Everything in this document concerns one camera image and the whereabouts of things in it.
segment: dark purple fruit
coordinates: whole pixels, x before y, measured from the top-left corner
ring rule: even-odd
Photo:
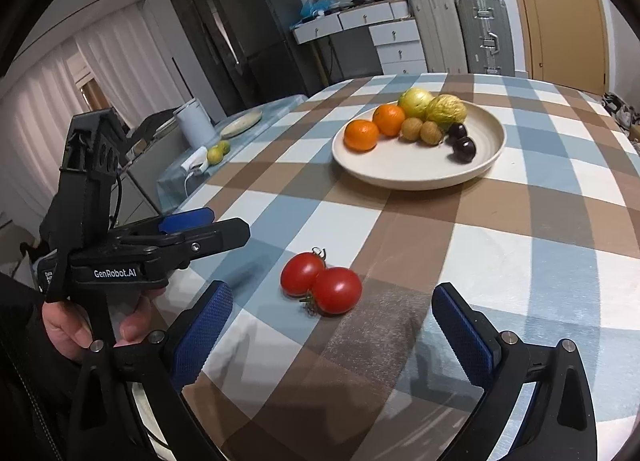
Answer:
[[[462,163],[471,163],[476,157],[476,144],[468,136],[457,139],[453,144],[453,155]]]
[[[449,127],[447,134],[449,134],[451,139],[460,139],[466,136],[466,127],[462,123],[453,123]]]

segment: wooden door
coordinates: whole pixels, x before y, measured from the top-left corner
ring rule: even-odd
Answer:
[[[607,40],[600,0],[519,0],[524,6],[530,75],[581,91],[604,94]]]

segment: hand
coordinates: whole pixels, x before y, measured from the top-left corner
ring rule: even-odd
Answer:
[[[149,333],[151,326],[151,300],[164,293],[164,289],[147,291],[140,296],[132,314],[120,324],[118,346],[137,344]],[[89,324],[78,307],[69,301],[44,303],[42,320],[49,340],[64,357],[79,362],[82,350],[91,345],[93,337]]]

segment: oval plate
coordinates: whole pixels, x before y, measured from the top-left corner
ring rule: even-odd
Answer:
[[[453,159],[453,149],[446,140],[438,146],[428,146],[381,136],[373,150],[354,152],[343,143],[347,123],[334,137],[334,159],[364,182],[393,190],[432,190],[469,181],[489,170],[504,148],[506,133],[490,112],[468,102],[465,105],[465,126],[477,149],[471,163]],[[374,111],[372,108],[353,120],[370,121]]]
[[[226,139],[229,137],[237,136],[238,134],[242,134],[244,131],[249,130],[252,126],[260,121],[262,118],[261,110],[252,110],[246,114],[243,114],[237,120],[229,123],[225,128],[220,132],[220,137],[222,139]]]

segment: gray refrigerator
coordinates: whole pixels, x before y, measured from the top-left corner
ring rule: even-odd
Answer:
[[[265,102],[322,89],[312,49],[298,45],[290,26],[301,0],[220,0]]]

